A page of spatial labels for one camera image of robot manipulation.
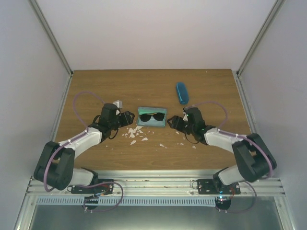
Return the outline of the black round sunglasses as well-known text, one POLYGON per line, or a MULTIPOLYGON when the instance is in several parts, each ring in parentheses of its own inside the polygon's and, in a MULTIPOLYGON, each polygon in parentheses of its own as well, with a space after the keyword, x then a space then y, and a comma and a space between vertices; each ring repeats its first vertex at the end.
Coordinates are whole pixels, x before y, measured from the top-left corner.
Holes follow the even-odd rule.
POLYGON ((140 115, 140 120, 142 122, 148 122, 153 118, 156 121, 163 121, 165 117, 165 114, 163 113, 148 113, 148 114, 141 114, 140 115))

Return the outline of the grey-blue glasses case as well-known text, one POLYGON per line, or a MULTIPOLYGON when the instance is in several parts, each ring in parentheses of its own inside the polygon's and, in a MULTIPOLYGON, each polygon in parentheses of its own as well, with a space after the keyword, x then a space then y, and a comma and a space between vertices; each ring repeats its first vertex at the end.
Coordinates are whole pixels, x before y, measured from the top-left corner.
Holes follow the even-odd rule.
POLYGON ((137 124, 144 127, 165 127, 167 109, 138 107, 137 124))

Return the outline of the blue translucent glasses case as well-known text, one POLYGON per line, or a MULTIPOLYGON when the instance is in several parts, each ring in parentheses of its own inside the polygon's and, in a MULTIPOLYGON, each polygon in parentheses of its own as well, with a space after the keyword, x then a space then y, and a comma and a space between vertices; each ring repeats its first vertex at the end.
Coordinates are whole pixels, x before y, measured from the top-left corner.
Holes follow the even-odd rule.
POLYGON ((178 96, 179 103, 186 105, 189 103, 189 94, 186 85, 183 82, 176 83, 176 92, 178 96))

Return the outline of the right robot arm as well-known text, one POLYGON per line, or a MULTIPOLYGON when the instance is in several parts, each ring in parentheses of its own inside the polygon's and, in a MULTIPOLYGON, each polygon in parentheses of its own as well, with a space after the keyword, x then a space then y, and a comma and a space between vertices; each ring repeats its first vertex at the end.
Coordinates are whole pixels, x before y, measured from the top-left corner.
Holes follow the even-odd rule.
POLYGON ((236 165, 213 175, 213 190, 218 194, 242 181, 270 178, 277 167, 275 158, 259 134, 239 135, 208 125, 197 107, 185 109, 183 117, 175 115, 167 123, 178 132, 192 135, 197 143, 218 147, 234 155, 236 165))

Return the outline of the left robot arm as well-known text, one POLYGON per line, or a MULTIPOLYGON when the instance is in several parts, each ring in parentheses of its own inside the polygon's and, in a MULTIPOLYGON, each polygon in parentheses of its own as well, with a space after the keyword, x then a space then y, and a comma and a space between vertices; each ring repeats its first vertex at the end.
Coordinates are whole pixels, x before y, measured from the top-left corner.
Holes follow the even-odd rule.
POLYGON ((94 179, 94 172, 76 169, 75 159, 106 139, 113 139, 111 133, 131 125, 134 118, 134 113, 130 111, 121 112, 119 103, 105 104, 101 114, 93 119, 85 131, 62 142, 50 141, 45 144, 34 171, 34 178, 43 183, 47 192, 76 185, 89 194, 95 193, 99 182, 94 179))

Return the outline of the aluminium rail frame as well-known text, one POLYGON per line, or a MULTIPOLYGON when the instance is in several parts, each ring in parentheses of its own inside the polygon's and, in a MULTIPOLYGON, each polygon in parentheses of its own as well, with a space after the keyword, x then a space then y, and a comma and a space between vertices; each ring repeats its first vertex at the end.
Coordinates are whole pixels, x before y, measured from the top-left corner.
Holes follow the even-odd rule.
MULTIPOLYGON (((210 170, 100 170, 99 178, 114 179, 124 190, 124 196, 186 196, 196 197, 197 179, 210 179, 217 169, 210 170)), ((258 197, 285 196, 279 178, 259 179, 251 183, 258 197)), ((236 196, 253 196, 252 188, 246 183, 239 183, 241 194, 236 196)), ((66 189, 53 190, 48 193, 43 184, 30 179, 26 195, 36 196, 72 196, 66 189)))

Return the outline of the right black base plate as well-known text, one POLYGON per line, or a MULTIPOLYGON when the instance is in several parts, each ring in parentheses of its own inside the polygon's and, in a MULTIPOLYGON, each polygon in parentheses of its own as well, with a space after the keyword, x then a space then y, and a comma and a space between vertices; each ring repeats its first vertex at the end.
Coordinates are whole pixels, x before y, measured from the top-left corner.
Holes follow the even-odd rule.
POLYGON ((198 179, 190 183, 193 189, 198 190, 199 195, 239 195, 241 194, 240 185, 233 183, 224 185, 213 179, 198 179))

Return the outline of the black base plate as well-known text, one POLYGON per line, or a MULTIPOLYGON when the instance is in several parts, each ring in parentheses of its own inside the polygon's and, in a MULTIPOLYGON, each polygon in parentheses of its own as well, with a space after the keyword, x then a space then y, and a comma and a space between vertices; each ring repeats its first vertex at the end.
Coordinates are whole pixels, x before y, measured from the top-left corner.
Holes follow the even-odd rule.
POLYGON ((199 195, 239 195, 241 194, 240 185, 233 183, 224 185, 213 179, 198 179, 190 183, 193 189, 198 190, 199 195))
POLYGON ((101 194, 101 195, 109 195, 113 193, 113 179, 97 179, 94 182, 91 182, 91 185, 99 184, 99 183, 104 183, 99 186, 95 187, 90 187, 90 188, 85 188, 85 187, 80 187, 77 185, 71 185, 67 187, 67 191, 71 192, 72 194, 101 194))

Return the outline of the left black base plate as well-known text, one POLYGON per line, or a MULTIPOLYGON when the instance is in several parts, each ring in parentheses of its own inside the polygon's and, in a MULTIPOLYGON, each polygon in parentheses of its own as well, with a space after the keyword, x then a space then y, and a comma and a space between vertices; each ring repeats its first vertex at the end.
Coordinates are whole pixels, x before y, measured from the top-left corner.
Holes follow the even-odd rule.
POLYGON ((99 183, 104 183, 99 186, 95 187, 90 187, 90 188, 85 188, 85 187, 80 187, 77 185, 71 185, 67 187, 67 191, 71 192, 72 194, 101 194, 101 195, 109 195, 113 193, 113 179, 97 179, 94 182, 91 182, 91 185, 99 184, 99 183))

